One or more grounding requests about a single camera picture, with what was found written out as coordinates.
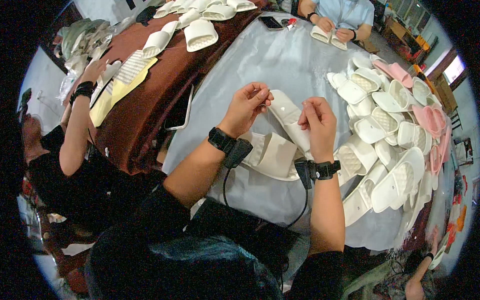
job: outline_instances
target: finger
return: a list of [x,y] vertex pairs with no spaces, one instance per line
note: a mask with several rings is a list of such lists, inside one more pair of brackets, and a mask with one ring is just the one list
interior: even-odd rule
[[267,100],[267,97],[268,97],[268,88],[265,87],[261,89],[260,92],[256,93],[256,95],[249,100],[249,103],[252,106],[252,108],[255,108],[260,104],[264,103],[265,100]]

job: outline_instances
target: black wristband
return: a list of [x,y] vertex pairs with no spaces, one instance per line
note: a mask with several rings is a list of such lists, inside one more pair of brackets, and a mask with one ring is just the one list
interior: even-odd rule
[[357,33],[355,32],[355,30],[353,29],[350,29],[352,32],[353,32],[353,39],[352,41],[356,40],[357,39]]

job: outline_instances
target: table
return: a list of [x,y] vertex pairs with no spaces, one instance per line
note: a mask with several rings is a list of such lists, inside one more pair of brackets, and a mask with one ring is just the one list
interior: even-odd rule
[[[264,15],[274,16],[278,21],[291,17],[277,12]],[[324,96],[337,117],[335,148],[348,139],[351,132],[347,103],[330,86],[326,73],[351,73],[349,59],[354,55],[367,57],[368,53],[353,43],[348,43],[348,50],[342,51],[314,40],[310,37],[310,23],[298,20],[297,24],[299,26],[292,31],[268,31],[255,20],[238,36],[194,96],[188,126],[176,132],[163,165],[164,172],[171,173],[208,136],[209,130],[224,117],[234,92],[251,81],[265,82],[271,89],[282,90],[299,108],[308,97]],[[257,117],[251,131],[276,132],[288,138],[271,113]],[[224,175],[223,170],[219,178],[223,179]],[[343,185],[342,197],[358,181],[353,179]],[[215,183],[208,194],[221,203],[222,183],[223,180]],[[292,222],[305,203],[305,189],[300,180],[275,180],[244,165],[231,171],[226,195],[230,206],[277,224]],[[309,220],[310,213],[305,213],[292,229],[308,233]],[[379,214],[368,212],[347,227],[346,244],[373,250],[389,249],[398,233],[400,220],[399,210],[387,208]]]
[[[254,2],[262,7],[262,0]],[[176,31],[167,48],[158,55],[158,62],[149,69],[144,82],[119,101],[98,127],[95,142],[99,151],[104,154],[107,147],[109,160],[127,173],[149,169],[147,157],[155,160],[155,155],[151,153],[152,141],[175,102],[192,83],[208,73],[235,38],[259,14],[259,10],[239,12],[230,20],[213,22],[218,41],[197,52],[187,52],[183,30]],[[133,24],[112,39],[111,49],[101,60],[125,61],[134,51],[143,48],[151,33],[175,20],[178,20],[178,15],[169,14],[161,19],[152,19],[148,27]]]

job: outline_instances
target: smartwatch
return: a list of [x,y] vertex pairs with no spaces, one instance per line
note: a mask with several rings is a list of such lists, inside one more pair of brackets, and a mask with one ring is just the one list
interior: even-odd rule
[[236,139],[232,138],[225,132],[221,131],[219,128],[214,127],[208,133],[208,142],[218,150],[225,152],[226,155],[232,150],[237,142]]
[[317,14],[316,12],[311,12],[307,15],[307,20],[313,24],[313,22],[310,20],[310,18],[314,15],[314,14]]
[[357,33],[355,32],[355,30],[353,29],[350,29],[352,32],[353,32],[353,39],[352,41],[356,40],[357,39]]
[[73,105],[75,99],[80,95],[91,98],[94,90],[93,86],[94,84],[91,81],[85,81],[79,84],[75,92],[70,96],[70,105]]
[[341,169],[340,161],[336,160],[333,163],[327,161],[324,163],[315,164],[315,178],[317,180],[332,179],[333,175]]

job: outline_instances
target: wall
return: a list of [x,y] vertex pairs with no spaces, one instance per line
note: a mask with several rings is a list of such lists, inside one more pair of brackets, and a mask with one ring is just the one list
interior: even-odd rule
[[130,10],[125,0],[74,0],[75,5],[84,18],[103,19],[114,25],[126,17],[138,15],[145,7],[159,5],[165,0],[133,0],[135,8]]
[[[39,47],[22,83],[20,98],[26,89],[32,88],[32,98],[28,102],[28,112],[40,116],[44,134],[50,132],[59,124],[63,114],[64,107],[55,97],[60,91],[60,84],[64,77],[65,74]],[[42,90],[42,94],[37,99],[40,90]]]

